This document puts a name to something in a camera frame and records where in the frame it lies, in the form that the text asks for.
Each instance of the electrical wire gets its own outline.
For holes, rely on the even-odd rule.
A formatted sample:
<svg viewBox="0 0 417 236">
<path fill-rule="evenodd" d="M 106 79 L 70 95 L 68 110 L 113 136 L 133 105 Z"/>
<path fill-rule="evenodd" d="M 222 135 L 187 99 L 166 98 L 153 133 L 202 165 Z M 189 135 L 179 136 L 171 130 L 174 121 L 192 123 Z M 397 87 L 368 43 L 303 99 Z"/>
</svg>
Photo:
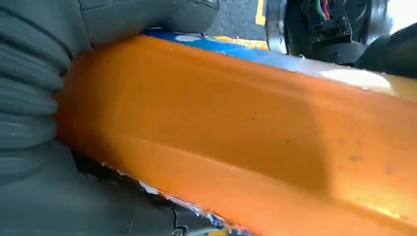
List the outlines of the electrical wire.
<svg viewBox="0 0 417 236">
<path fill-rule="evenodd" d="M 330 14 L 328 13 L 328 0 L 323 0 L 323 12 L 327 20 L 330 20 Z"/>
<path fill-rule="evenodd" d="M 317 14 L 319 14 L 319 16 L 322 18 L 322 20 L 325 21 L 327 18 L 326 18 L 325 13 L 322 10 L 322 6 L 320 5 L 320 0 L 316 0 L 316 6 L 315 6 L 315 8 L 316 8 Z"/>
</svg>

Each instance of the red wire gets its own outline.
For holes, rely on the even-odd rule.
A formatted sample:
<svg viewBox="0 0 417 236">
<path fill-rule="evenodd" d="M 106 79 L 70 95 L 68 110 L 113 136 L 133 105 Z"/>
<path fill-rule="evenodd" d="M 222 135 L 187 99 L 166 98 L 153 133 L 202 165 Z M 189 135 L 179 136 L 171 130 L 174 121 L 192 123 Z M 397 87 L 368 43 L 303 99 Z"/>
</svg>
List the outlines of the red wire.
<svg viewBox="0 0 417 236">
<path fill-rule="evenodd" d="M 323 0 L 323 12 L 326 15 L 327 20 L 330 20 L 330 14 L 328 13 L 328 0 Z"/>
</svg>

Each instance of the white paint chip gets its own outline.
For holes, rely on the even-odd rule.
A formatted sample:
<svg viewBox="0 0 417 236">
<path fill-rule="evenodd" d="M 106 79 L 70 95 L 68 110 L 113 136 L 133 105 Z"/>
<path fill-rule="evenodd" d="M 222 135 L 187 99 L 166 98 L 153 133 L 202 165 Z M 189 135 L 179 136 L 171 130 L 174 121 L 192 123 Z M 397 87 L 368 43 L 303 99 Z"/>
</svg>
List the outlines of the white paint chip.
<svg viewBox="0 0 417 236">
<path fill-rule="evenodd" d="M 193 42 L 193 41 L 197 41 L 200 39 L 201 38 L 199 37 L 195 37 L 191 35 L 178 35 L 177 37 L 175 37 L 175 40 L 181 41 L 181 42 Z"/>
</svg>

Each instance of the orange plastic panel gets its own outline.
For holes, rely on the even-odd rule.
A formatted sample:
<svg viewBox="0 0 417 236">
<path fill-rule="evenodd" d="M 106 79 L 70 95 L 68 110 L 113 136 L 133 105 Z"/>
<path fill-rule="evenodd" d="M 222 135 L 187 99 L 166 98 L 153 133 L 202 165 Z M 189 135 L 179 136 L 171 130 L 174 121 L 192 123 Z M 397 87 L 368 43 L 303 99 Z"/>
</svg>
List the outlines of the orange plastic panel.
<svg viewBox="0 0 417 236">
<path fill-rule="evenodd" d="M 411 100 L 147 36 L 77 60 L 56 117 L 71 147 L 268 236 L 417 235 L 416 118 Z"/>
</svg>

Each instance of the green wire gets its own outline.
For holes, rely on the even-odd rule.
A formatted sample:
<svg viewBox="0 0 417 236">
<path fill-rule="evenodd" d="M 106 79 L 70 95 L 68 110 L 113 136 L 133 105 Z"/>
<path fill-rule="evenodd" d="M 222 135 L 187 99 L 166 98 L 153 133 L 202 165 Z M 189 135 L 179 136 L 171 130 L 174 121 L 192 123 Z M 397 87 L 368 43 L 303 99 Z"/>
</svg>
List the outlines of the green wire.
<svg viewBox="0 0 417 236">
<path fill-rule="evenodd" d="M 320 5 L 320 0 L 316 0 L 316 12 L 322 18 L 323 21 L 326 20 L 326 15 L 322 10 L 322 6 Z"/>
</svg>

